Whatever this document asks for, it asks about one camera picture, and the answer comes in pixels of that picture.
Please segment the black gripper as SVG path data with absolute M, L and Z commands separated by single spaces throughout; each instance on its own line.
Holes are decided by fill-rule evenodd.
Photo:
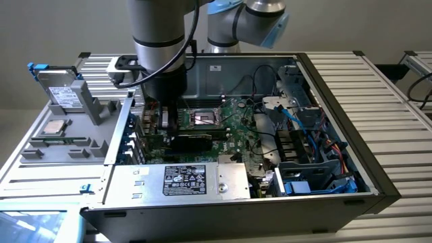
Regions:
M 158 102 L 159 121 L 158 128 L 168 132 L 179 129 L 179 99 L 187 90 L 187 68 L 164 72 L 143 85 L 147 97 Z

